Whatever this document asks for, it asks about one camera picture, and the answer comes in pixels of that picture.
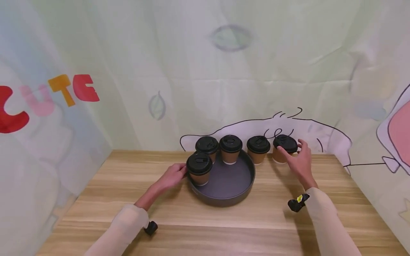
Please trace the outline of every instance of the paper coffee cup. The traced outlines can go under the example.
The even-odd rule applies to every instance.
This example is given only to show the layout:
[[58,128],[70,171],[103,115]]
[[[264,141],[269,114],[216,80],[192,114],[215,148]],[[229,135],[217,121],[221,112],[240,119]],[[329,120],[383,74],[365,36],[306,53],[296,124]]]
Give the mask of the paper coffee cup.
[[248,139],[246,146],[248,147],[248,155],[252,158],[255,165],[262,163],[266,154],[271,149],[271,144],[265,136],[253,136]]
[[207,154],[212,159],[212,163],[215,163],[216,152],[218,151],[218,148],[218,141],[210,136],[199,138],[199,140],[197,140],[195,144],[195,150],[197,152]]
[[208,183],[211,169],[212,160],[207,154],[196,152],[188,157],[187,170],[197,186]]
[[242,146],[243,144],[241,139],[235,135],[226,135],[222,137],[219,141],[222,161],[229,165],[236,163]]
[[287,163],[286,157],[277,149],[278,146],[283,147],[289,155],[298,151],[298,143],[295,139],[288,135],[278,135],[273,140],[272,158],[278,164]]

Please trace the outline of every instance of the gray tray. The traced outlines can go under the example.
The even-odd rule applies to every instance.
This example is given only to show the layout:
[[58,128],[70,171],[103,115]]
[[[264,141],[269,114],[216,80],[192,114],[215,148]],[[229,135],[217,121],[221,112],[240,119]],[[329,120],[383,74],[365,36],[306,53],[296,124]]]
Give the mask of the gray tray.
[[255,166],[243,150],[233,165],[225,164],[221,153],[217,152],[206,185],[196,186],[189,175],[188,180],[194,194],[204,203],[219,207],[232,206],[244,200],[251,191],[255,180]]

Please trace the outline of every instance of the leaf drawing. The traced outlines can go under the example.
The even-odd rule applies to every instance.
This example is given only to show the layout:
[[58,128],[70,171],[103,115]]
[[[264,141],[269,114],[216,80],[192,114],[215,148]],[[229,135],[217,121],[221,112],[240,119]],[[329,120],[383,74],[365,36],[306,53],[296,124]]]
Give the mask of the leaf drawing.
[[251,33],[238,25],[225,25],[211,35],[216,48],[224,52],[236,52],[247,48],[252,41]]
[[148,110],[151,116],[157,121],[161,120],[164,117],[166,106],[165,101],[160,95],[159,91],[158,94],[151,97],[148,103]]

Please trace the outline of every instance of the wooden table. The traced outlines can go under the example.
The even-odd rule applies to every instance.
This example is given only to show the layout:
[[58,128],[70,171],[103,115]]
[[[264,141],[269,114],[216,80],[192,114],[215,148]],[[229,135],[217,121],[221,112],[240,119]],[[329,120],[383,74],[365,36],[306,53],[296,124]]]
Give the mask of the wooden table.
[[[38,255],[82,255],[124,204],[134,203],[169,165],[189,155],[113,151]],[[407,255],[334,156],[314,155],[312,169],[363,255]],[[124,255],[318,255],[306,209],[294,213],[287,207],[302,192],[288,166],[276,165],[270,156],[256,166],[252,191],[236,206],[205,205],[184,180],[151,207],[156,234],[150,238],[140,232]]]

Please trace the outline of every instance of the left hand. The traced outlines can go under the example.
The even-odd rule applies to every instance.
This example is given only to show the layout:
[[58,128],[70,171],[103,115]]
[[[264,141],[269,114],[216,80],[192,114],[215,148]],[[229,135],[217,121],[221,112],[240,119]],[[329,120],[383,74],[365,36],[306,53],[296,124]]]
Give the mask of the left hand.
[[161,188],[161,190],[168,190],[176,186],[187,173],[187,167],[185,163],[175,163],[168,167],[165,173],[161,176],[155,184]]

